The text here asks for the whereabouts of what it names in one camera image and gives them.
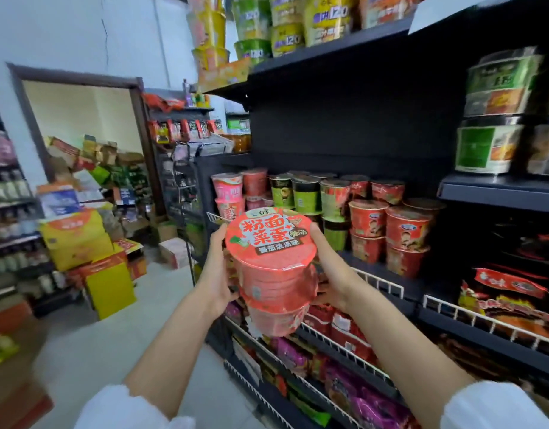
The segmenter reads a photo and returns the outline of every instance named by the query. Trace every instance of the convenience store aisle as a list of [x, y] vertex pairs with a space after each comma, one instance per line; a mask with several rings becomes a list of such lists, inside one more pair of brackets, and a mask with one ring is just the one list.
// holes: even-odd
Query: convenience store aisle
[[[189, 267], [171, 270], [152, 262], [135, 288], [138, 302], [112, 317], [92, 323], [81, 306], [46, 317], [49, 337], [35, 372], [54, 409], [33, 428], [72, 428], [88, 399], [104, 385], [122, 381], [191, 288]], [[196, 418], [197, 429], [264, 429], [255, 408], [256, 402], [230, 380], [221, 358], [204, 345], [179, 413]]]

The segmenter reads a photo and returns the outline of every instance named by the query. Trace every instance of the person's right hand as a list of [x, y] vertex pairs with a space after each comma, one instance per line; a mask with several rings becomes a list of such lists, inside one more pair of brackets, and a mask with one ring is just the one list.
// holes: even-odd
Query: person's right hand
[[312, 304], [332, 304], [348, 313], [348, 297], [351, 289], [360, 282], [360, 278], [350, 266], [336, 253], [316, 223], [310, 225], [310, 237], [318, 248], [318, 257], [328, 283], [321, 283], [318, 295]]

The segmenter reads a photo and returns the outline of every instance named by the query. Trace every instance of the hand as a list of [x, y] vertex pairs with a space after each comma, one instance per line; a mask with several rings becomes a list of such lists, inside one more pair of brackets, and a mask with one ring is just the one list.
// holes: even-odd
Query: hand
[[227, 260], [223, 254], [223, 239], [227, 231], [227, 224], [211, 235], [211, 242], [207, 261], [195, 290], [208, 303], [209, 314], [216, 319], [221, 316], [231, 301], [238, 298], [238, 292], [231, 293], [228, 289]]
[[310, 225], [310, 237], [318, 247], [320, 264], [328, 282], [318, 286], [318, 295], [312, 304], [332, 304], [339, 310], [348, 313], [348, 297], [352, 286], [361, 279], [350, 266], [336, 253], [316, 223]]

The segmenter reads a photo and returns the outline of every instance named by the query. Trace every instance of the person's left hand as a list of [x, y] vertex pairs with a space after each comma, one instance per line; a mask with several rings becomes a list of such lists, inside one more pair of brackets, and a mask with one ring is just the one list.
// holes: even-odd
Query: person's left hand
[[211, 235], [205, 267], [195, 286], [208, 303], [213, 319], [221, 316], [227, 304], [238, 298], [238, 292], [231, 293], [228, 289], [227, 259], [222, 246], [226, 231], [227, 224], [223, 224]]

